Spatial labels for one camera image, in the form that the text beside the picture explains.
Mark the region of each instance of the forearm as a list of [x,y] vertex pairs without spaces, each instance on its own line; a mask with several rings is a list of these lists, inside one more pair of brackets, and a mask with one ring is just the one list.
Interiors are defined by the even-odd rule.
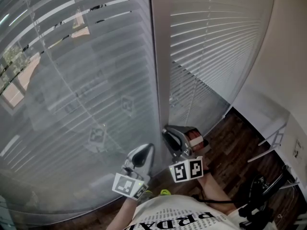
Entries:
[[123,230],[125,229],[132,221],[137,201],[127,198],[120,208],[119,212],[111,222],[111,224],[107,227],[106,230]]
[[[216,201],[230,200],[230,198],[222,190],[222,188],[219,186],[219,184],[216,182],[216,180],[213,178],[213,176],[210,173],[204,175],[202,178],[198,179],[198,181],[201,184],[202,189],[208,199]],[[210,203],[209,206],[212,207],[213,209],[221,211],[226,215],[229,215],[231,212],[233,212],[236,209],[236,206],[234,204]]]

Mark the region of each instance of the white wall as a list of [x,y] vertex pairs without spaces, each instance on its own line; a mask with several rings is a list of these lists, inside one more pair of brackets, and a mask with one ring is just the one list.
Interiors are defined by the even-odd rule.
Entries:
[[307,133],[307,0],[274,1],[262,47],[234,107],[263,136],[289,112]]

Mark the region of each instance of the person's right arm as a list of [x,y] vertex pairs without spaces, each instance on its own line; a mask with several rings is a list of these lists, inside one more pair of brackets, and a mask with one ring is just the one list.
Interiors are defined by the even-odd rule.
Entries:
[[[202,178],[199,178],[198,181],[208,199],[216,201],[231,200],[213,178],[211,173],[205,174]],[[231,212],[236,210],[236,206],[234,204],[209,203],[209,206],[213,209],[221,211],[225,215],[229,215]]]

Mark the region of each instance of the white t-shirt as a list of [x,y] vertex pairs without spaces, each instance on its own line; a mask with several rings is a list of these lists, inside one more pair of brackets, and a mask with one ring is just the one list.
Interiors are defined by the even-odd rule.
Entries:
[[[239,216],[238,210],[226,216],[192,197],[164,195],[139,205],[125,229],[238,230],[240,222],[244,221],[246,219]],[[276,229],[276,226],[269,223],[265,229]]]

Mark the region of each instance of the white marker cube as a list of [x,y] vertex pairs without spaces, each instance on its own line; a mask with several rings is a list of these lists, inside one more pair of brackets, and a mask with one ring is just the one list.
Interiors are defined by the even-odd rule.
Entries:
[[203,177],[202,156],[170,165],[169,169],[176,183]]
[[147,190],[148,185],[144,181],[131,178],[126,175],[116,173],[112,191],[138,200],[140,196]]

